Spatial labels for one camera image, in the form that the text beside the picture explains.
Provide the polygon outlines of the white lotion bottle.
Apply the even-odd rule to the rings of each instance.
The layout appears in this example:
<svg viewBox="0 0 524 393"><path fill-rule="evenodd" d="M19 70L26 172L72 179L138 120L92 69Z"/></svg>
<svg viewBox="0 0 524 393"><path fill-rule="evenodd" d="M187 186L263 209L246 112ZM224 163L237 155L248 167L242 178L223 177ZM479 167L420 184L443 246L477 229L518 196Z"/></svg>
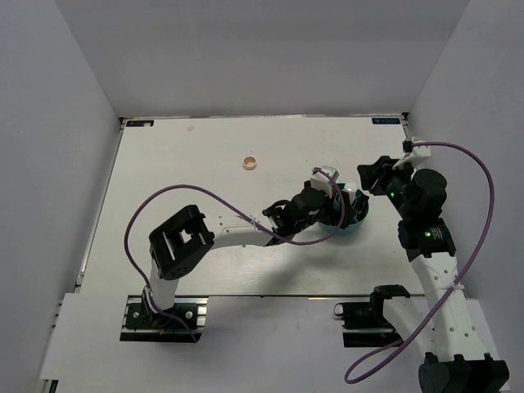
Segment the white lotion bottle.
<svg viewBox="0 0 524 393"><path fill-rule="evenodd" d="M356 183L346 183L344 186L344 191L348 193L350 197L356 197L356 192L358 190L358 185Z"/></svg>

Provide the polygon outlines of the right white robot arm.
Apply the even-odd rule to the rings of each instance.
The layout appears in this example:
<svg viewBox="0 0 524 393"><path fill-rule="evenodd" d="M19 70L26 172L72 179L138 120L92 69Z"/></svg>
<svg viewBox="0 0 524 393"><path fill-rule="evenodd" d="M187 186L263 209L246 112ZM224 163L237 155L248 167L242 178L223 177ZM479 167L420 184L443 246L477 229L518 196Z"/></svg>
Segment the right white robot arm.
<svg viewBox="0 0 524 393"><path fill-rule="evenodd" d="M445 177L389 156L357 170L362 189L387 197L399 213L400 244L427 300L423 328L412 319L397 325L418 334L411 343L423 357L418 369L421 390L500 391L509 378L508 366L492 357L477 333L460 285L454 241L440 216L447 197Z"/></svg>

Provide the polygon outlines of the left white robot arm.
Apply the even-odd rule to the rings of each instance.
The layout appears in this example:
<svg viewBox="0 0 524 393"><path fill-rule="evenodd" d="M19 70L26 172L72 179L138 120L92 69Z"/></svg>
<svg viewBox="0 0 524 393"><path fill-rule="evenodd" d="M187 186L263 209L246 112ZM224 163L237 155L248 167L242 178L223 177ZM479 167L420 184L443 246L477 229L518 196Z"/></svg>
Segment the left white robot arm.
<svg viewBox="0 0 524 393"><path fill-rule="evenodd" d="M183 207L149 234L151 274L142 292L145 317L154 326L168 324L174 314L180 278L191 273L210 251L234 246L308 246L295 237L316 223L335 231L350 226L356 215L357 190L345 184L305 182L300 193L262 211L262 217L237 212L206 220L195 205Z"/></svg>

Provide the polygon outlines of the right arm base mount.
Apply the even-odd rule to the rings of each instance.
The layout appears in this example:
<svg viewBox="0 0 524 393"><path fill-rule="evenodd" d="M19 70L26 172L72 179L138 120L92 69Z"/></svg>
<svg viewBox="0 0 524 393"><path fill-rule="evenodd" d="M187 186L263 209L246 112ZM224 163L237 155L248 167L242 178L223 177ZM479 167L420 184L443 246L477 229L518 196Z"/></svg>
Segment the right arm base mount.
<svg viewBox="0 0 524 393"><path fill-rule="evenodd" d="M366 301L335 304L333 313L342 321L343 346L382 348L406 338L422 320L410 297L402 285L382 285Z"/></svg>

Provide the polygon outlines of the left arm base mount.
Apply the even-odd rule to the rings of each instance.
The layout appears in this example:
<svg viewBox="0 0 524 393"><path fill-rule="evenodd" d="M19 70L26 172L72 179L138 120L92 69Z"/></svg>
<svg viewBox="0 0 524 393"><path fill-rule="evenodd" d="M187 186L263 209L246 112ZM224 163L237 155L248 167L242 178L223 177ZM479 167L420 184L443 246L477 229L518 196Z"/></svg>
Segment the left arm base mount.
<svg viewBox="0 0 524 393"><path fill-rule="evenodd" d="M155 343L197 343L203 332L207 298L179 297L168 314L182 319L192 333L176 319L150 311L139 296L129 296L124 309L120 341Z"/></svg>

